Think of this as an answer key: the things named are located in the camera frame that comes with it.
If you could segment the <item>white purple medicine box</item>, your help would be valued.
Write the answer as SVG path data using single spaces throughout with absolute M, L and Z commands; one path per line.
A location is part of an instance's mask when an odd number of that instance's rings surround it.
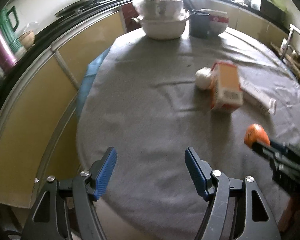
M 264 93 L 253 83 L 243 77 L 239 78 L 243 98 L 254 107 L 258 108 L 264 115 L 274 115 L 276 112 L 276 100 Z

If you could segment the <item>orange white medicine box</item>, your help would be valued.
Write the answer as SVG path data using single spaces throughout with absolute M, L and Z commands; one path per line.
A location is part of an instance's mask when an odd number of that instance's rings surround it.
M 216 61 L 211 68 L 211 109 L 232 113 L 242 105 L 238 67 L 228 61 Z

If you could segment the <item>white tissue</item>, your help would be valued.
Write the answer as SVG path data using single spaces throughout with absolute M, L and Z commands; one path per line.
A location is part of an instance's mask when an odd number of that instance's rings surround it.
M 196 87 L 200 90 L 207 90 L 211 85 L 211 69 L 210 68 L 202 68 L 198 70 L 195 74 L 195 84 Z

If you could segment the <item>metal storage rack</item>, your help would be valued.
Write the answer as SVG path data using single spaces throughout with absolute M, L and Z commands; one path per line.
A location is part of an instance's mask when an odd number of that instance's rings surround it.
M 300 37 L 300 29 L 293 24 L 289 25 L 289 34 L 282 40 L 281 47 L 270 43 L 271 50 L 288 67 L 300 85 L 300 52 L 292 45 L 294 34 Z

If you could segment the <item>blue under tablecloth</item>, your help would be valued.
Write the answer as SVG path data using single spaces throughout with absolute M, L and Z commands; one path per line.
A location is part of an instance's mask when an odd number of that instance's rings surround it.
M 77 119 L 80 119 L 85 101 L 89 95 L 89 92 L 91 90 L 91 87 L 93 85 L 94 79 L 96 75 L 98 74 L 98 70 L 108 55 L 111 47 L 107 48 L 104 52 L 102 52 L 100 55 L 98 55 L 97 58 L 95 58 L 93 61 L 91 61 L 87 66 L 87 71 L 85 72 L 85 75 L 83 77 L 83 80 L 81 82 L 78 96 L 76 100 L 76 115 Z

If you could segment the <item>grey tablecloth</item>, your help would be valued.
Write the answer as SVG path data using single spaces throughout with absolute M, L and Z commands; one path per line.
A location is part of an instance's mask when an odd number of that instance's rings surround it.
M 275 99 L 275 114 L 247 102 L 230 114 L 212 111 L 210 92 L 196 88 L 195 74 L 217 60 L 236 64 L 241 77 Z M 243 142 L 253 123 L 300 146 L 300 85 L 271 50 L 236 31 L 210 40 L 185 31 L 157 41 L 137 29 L 115 40 L 96 74 L 77 126 L 77 152 L 89 168 L 114 147 L 108 205 L 159 239 L 193 239 L 207 203 L 186 168 L 188 147 L 227 176 L 254 177 L 276 221 L 283 219 L 289 195 Z

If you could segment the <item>red white stacked bowls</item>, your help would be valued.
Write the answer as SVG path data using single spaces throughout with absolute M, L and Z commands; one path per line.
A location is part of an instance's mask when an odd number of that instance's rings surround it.
M 212 9 L 201 9 L 201 11 L 209 14 L 210 33 L 212 35 L 219 35 L 225 32 L 229 24 L 227 12 Z

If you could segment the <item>black microwave oven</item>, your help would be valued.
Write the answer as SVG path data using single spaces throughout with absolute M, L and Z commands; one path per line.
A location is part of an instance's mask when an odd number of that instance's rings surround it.
M 270 0 L 251 0 L 251 7 L 278 23 L 284 23 L 285 12 L 274 5 Z

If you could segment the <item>black chopstick holder cup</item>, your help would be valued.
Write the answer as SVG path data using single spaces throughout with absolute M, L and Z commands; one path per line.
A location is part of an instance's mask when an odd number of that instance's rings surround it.
M 210 13 L 199 10 L 190 12 L 190 35 L 195 38 L 208 38 Z

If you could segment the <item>purple thermos bottle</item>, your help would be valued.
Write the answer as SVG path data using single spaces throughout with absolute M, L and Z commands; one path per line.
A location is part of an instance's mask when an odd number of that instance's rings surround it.
M 0 67 L 5 74 L 8 74 L 13 69 L 16 62 L 17 59 L 0 30 Z

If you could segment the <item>small wooden bowl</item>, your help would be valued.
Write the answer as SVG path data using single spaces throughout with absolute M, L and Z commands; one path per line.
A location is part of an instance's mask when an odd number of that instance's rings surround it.
M 35 34 L 34 31 L 30 30 L 25 33 L 23 33 L 19 37 L 19 41 L 21 42 L 21 45 L 26 49 L 30 49 L 32 45 L 34 44 Z

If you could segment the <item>green thermos jug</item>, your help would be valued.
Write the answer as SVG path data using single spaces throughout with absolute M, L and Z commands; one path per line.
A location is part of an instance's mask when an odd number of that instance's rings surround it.
M 15 25 L 12 25 L 10 14 L 12 14 L 14 17 Z M 0 29 L 6 42 L 10 46 L 11 51 L 14 54 L 16 54 L 22 47 L 21 42 L 15 34 L 15 31 L 18 27 L 19 18 L 16 12 L 15 5 L 11 7 L 10 10 L 7 10 L 7 8 L 2 9 L 2 11 L 0 12 Z

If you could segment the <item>white basin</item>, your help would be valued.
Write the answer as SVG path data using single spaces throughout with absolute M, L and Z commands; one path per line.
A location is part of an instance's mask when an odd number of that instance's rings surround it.
M 146 36 L 154 40 L 174 40 L 180 38 L 189 20 L 188 13 L 181 14 L 173 20 L 146 20 L 142 16 L 133 17 L 135 23 L 141 25 Z

